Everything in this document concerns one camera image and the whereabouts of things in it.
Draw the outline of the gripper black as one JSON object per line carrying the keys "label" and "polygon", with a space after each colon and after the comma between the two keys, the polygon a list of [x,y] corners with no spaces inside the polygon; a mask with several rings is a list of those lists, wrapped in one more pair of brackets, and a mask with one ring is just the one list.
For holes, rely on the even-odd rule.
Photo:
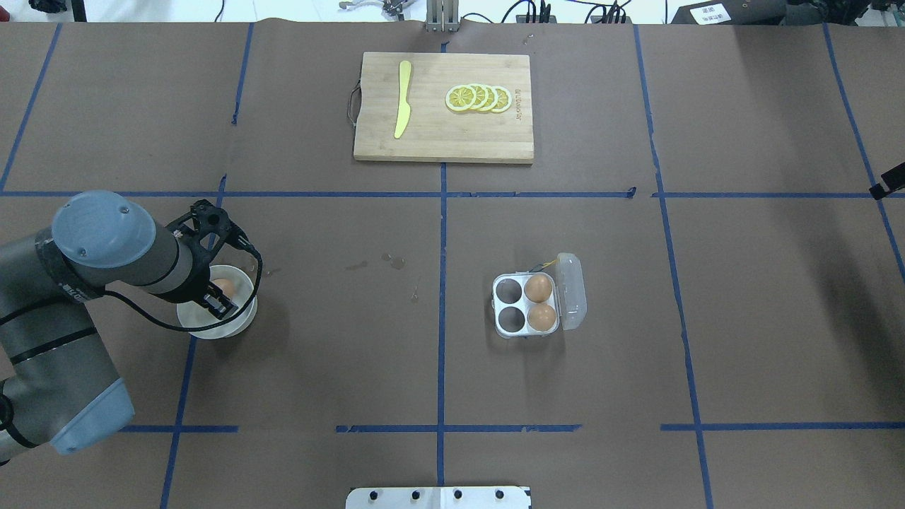
{"label": "gripper black", "polygon": [[177,267],[187,264],[188,272],[173,290],[173,303],[206,304],[213,316],[229,316],[237,309],[223,288],[210,283],[210,265],[214,255],[201,244],[180,244]]}

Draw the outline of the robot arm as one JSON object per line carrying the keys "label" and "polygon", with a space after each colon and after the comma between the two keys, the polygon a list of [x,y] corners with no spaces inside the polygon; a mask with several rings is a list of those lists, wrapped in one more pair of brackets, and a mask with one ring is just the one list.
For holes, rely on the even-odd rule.
{"label": "robot arm", "polygon": [[211,280],[224,245],[253,251],[226,210],[205,199],[167,226],[115,192],[75,194],[48,228],[2,246],[2,463],[41,445],[60,455],[91,447],[132,422],[135,409],[87,303],[118,299],[165,323],[111,283],[169,303],[194,303],[232,322],[245,309]]}

